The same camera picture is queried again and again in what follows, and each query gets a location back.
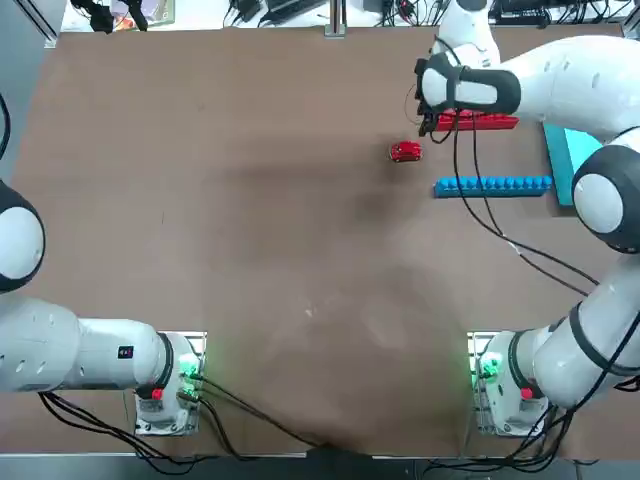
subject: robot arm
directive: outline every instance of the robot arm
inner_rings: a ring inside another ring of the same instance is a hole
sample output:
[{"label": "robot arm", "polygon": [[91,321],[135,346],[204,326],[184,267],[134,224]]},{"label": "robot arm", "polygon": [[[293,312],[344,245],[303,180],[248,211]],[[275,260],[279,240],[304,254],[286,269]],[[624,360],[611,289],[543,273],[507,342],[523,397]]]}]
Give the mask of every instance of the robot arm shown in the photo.
[{"label": "robot arm", "polygon": [[144,433],[189,431],[193,412],[177,398],[189,387],[182,366],[200,368],[189,341],[133,320],[77,318],[14,292],[36,275],[44,251],[38,213],[0,181],[0,392],[132,388]]},{"label": "robot arm", "polygon": [[[640,43],[573,37],[499,63],[485,0],[452,0],[429,59],[416,64],[420,134],[447,109],[504,113],[591,133],[606,145],[573,179],[587,229],[626,253],[567,317],[548,327],[500,332],[481,362],[499,434],[526,435],[548,402],[571,408],[593,387],[640,314]],[[640,374],[635,332],[600,389]]]}]

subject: blue lego brick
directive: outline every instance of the blue lego brick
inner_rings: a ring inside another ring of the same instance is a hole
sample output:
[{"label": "blue lego brick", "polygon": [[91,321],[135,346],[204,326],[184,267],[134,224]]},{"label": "blue lego brick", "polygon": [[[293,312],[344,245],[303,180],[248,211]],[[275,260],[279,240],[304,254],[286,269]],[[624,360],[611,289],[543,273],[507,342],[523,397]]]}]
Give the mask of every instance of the blue lego brick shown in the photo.
[{"label": "blue lego brick", "polygon": [[[460,177],[465,197],[540,197],[549,191],[553,179],[548,175],[531,177]],[[433,186],[436,198],[459,197],[456,177],[444,177]]]}]

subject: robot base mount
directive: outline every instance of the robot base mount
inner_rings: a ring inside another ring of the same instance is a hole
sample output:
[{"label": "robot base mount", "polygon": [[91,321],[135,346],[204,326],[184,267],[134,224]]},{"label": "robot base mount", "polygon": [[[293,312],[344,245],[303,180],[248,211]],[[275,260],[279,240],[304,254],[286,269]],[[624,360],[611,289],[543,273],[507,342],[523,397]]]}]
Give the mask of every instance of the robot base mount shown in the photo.
[{"label": "robot base mount", "polygon": [[[473,407],[483,434],[525,437],[547,409],[548,399],[522,391],[509,369],[513,332],[469,332],[467,344],[473,386]],[[533,435],[540,433],[539,424]]]},{"label": "robot base mount", "polygon": [[188,375],[204,370],[205,332],[163,332],[173,349],[173,366],[164,389],[151,395],[135,393],[136,435],[191,435],[198,431],[198,407],[177,397],[178,392],[193,395],[196,381]]}]

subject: cyan block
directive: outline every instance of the cyan block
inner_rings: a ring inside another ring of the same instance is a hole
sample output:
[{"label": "cyan block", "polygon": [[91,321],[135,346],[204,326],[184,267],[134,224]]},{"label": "cyan block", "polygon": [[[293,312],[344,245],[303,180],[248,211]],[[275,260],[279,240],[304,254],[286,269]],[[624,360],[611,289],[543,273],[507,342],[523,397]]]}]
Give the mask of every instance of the cyan block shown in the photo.
[{"label": "cyan block", "polygon": [[591,135],[557,127],[544,125],[544,135],[547,140],[549,160],[553,179],[556,186],[558,203],[563,206],[573,205],[571,182],[580,165],[602,144]]},{"label": "cyan block", "polygon": [[444,177],[433,186],[436,198],[459,197],[540,197],[553,184],[548,175],[529,177],[460,177],[460,189],[456,177]]}]

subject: brown table surface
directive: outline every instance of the brown table surface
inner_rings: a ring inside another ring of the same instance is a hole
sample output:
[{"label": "brown table surface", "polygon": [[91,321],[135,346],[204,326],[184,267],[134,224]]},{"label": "brown table surface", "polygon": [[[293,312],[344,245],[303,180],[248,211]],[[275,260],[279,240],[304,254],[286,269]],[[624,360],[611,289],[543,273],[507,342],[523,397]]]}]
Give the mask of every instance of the brown table surface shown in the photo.
[{"label": "brown table surface", "polygon": [[[25,293],[79,316],[206,330],[208,375],[300,432],[375,454],[459,454],[465,332],[546,325],[579,298],[474,224],[462,202],[432,198],[434,181],[452,174],[451,142],[426,141],[420,163],[387,160],[392,142],[417,139],[403,103],[433,34],[63,35],[14,178],[48,229],[44,267]],[[504,28],[496,39],[510,58],[576,34],[619,30]],[[479,133],[483,173],[548,173],[541,132],[521,122]],[[471,135],[460,143],[471,173]],[[493,204],[513,237],[596,277],[615,258],[553,195]],[[132,423],[121,392],[68,395]],[[563,454],[637,457],[631,397],[609,394],[578,415]],[[59,424],[36,395],[0,404],[4,452],[127,448]],[[241,412],[223,418],[240,451],[305,450]],[[207,428],[159,444],[219,451]],[[510,448],[474,436],[465,453]]]}]

